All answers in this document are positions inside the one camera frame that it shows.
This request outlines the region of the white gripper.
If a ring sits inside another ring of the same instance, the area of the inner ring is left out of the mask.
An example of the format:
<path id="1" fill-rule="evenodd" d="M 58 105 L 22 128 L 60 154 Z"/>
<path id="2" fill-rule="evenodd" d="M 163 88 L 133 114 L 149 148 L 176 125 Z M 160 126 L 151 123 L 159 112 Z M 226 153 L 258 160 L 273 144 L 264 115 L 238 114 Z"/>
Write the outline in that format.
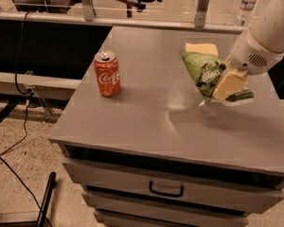
<path id="1" fill-rule="evenodd" d="M 227 68 L 239 70 L 228 70 L 223 74 L 212 96 L 218 100 L 227 99 L 247 84 L 247 73 L 249 75 L 266 73 L 283 58 L 284 52 L 273 52 L 265 48 L 248 28 L 235 40 L 224 62 Z"/>

